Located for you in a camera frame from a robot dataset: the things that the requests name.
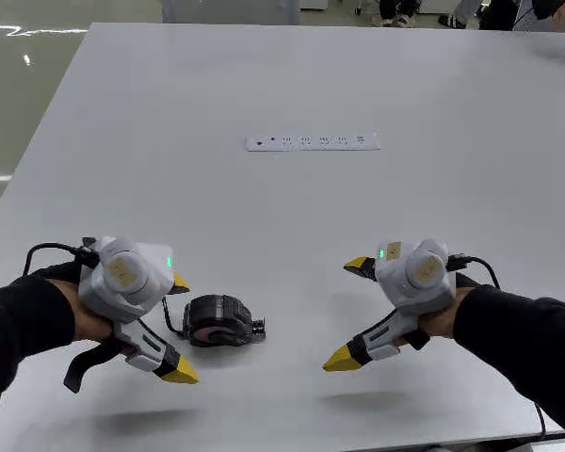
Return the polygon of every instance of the shoe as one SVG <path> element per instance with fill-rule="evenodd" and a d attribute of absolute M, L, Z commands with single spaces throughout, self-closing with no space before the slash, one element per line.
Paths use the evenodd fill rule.
<path fill-rule="evenodd" d="M 454 14 L 442 14 L 437 19 L 438 24 L 454 28 L 457 30 L 464 30 L 467 25 L 459 22 Z"/>
<path fill-rule="evenodd" d="M 412 17 L 406 14 L 398 14 L 394 17 L 392 26 L 396 28 L 410 28 L 412 26 Z"/>
<path fill-rule="evenodd" d="M 371 20 L 373 26 L 394 26 L 394 19 L 382 19 L 380 14 L 375 14 Z"/>

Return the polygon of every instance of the white table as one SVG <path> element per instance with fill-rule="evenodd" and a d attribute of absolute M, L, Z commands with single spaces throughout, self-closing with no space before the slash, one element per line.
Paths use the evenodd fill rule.
<path fill-rule="evenodd" d="M 377 132 L 383 149 L 244 149 L 288 130 Z M 320 365 L 391 309 L 342 269 L 384 237 L 443 239 L 489 259 L 507 290 L 565 299 L 565 36 L 96 24 L 0 201 L 0 284 L 32 245 L 90 234 L 172 245 L 191 295 L 241 297 L 267 340 L 193 349 L 155 310 L 149 323 L 196 366 L 195 386 L 119 360 L 72 395 L 61 381 L 88 344 L 26 360 L 3 398 L 0 451 L 534 434 L 532 405 L 449 341 L 355 373 Z"/>

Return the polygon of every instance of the person's arm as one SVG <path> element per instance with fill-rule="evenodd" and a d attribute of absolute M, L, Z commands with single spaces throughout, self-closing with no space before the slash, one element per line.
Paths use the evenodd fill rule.
<path fill-rule="evenodd" d="M 23 358 L 111 334 L 110 324 L 81 303 L 75 278 L 79 281 L 79 265 L 69 263 L 0 288 L 0 393 L 12 383 Z"/>
<path fill-rule="evenodd" d="M 450 308 L 420 324 L 496 368 L 565 428 L 565 303 L 463 287 Z"/>

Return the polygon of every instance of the black strap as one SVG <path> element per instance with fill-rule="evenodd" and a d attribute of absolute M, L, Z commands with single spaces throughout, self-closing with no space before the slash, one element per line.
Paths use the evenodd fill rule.
<path fill-rule="evenodd" d="M 408 342 L 415 350 L 423 348 L 430 339 L 430 336 L 420 328 L 407 332 L 402 337 L 406 339 L 406 342 Z"/>
<path fill-rule="evenodd" d="M 121 353 L 125 346 L 126 344 L 123 341 L 112 335 L 97 347 L 80 353 L 69 364 L 63 384 L 72 392 L 79 393 L 82 387 L 82 378 L 88 369 L 112 360 Z"/>

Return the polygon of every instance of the person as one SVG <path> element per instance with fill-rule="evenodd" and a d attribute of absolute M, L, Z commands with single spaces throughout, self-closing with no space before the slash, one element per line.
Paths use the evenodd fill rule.
<path fill-rule="evenodd" d="M 437 22 L 440 25 L 464 30 L 477 11 L 481 8 L 481 0 L 460 0 L 454 9 L 454 14 L 440 14 Z"/>
<path fill-rule="evenodd" d="M 420 5 L 420 0 L 380 0 L 379 16 L 373 17 L 373 25 L 408 28 Z"/>
<path fill-rule="evenodd" d="M 0 289 L 0 392 L 23 358 L 110 336 L 108 322 L 78 298 L 78 275 L 76 264 L 54 266 Z M 565 428 L 565 303 L 512 295 L 461 274 L 457 287 L 450 306 L 420 317 L 421 329 L 454 339 Z"/>
<path fill-rule="evenodd" d="M 49 266 L 0 288 L 0 393 L 26 357 L 72 341 L 101 342 L 112 333 L 108 320 L 77 296 L 81 265 Z"/>
<path fill-rule="evenodd" d="M 514 31 L 565 32 L 565 0 L 521 0 Z"/>

